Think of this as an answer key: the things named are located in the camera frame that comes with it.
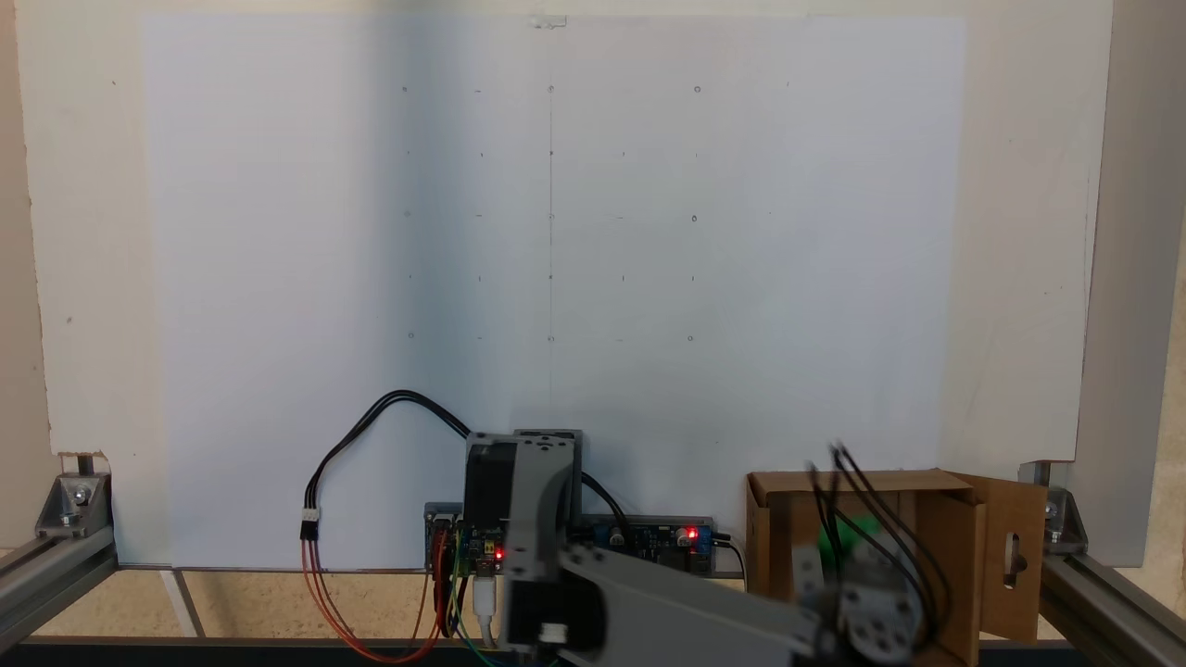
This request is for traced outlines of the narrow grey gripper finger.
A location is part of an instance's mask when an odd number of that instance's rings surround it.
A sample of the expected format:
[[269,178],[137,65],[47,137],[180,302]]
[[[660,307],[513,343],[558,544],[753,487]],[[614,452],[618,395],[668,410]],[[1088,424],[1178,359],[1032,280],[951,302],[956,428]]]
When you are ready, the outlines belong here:
[[817,546],[793,547],[792,582],[798,604],[820,606],[820,601],[825,595],[825,566]]

